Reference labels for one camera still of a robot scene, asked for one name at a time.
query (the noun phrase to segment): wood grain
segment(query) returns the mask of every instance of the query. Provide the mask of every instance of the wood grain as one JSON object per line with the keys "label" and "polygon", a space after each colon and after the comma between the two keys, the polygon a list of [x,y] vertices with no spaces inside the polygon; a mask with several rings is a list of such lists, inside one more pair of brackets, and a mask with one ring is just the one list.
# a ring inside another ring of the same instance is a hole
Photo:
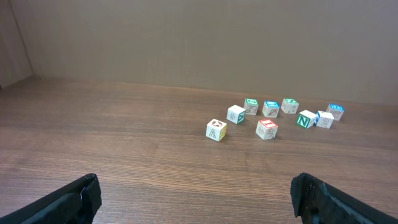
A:
{"label": "wood grain", "polygon": [[[341,103],[331,129],[262,116],[226,121],[246,97],[281,96],[102,81],[34,80],[0,91],[0,216],[94,172],[103,191],[95,223],[300,223],[290,181],[308,172],[398,217],[398,107]],[[302,110],[328,101],[296,98]],[[220,143],[205,137],[226,121]]]}

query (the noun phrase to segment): wooden tabletop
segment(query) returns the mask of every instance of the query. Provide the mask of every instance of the wooden tabletop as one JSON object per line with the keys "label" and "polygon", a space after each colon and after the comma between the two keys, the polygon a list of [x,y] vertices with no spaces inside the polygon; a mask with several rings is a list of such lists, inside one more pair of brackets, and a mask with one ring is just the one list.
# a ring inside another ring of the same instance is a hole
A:
{"label": "wooden tabletop", "polygon": [[[302,110],[332,101],[295,98]],[[308,172],[398,218],[398,106],[347,102],[331,129],[279,111],[272,140],[227,109],[282,96],[103,81],[33,80],[0,91],[0,217],[98,175],[95,223],[301,223],[290,181]],[[213,118],[228,124],[216,142]]]}

